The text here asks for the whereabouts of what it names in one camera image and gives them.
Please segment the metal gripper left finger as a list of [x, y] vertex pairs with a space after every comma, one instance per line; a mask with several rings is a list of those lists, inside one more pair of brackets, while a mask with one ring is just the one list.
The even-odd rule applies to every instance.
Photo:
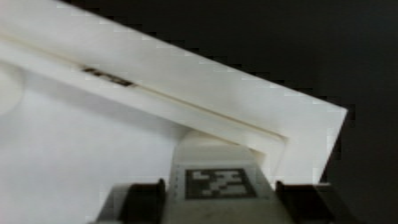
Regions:
[[117, 221], [123, 224], [160, 224], [165, 205], [165, 181], [138, 183], [128, 188]]

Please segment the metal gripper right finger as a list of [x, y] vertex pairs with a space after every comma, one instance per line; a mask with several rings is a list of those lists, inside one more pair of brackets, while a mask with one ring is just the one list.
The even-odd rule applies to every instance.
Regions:
[[343, 215], [337, 195], [329, 184], [284, 184], [275, 193], [295, 224], [339, 224]]

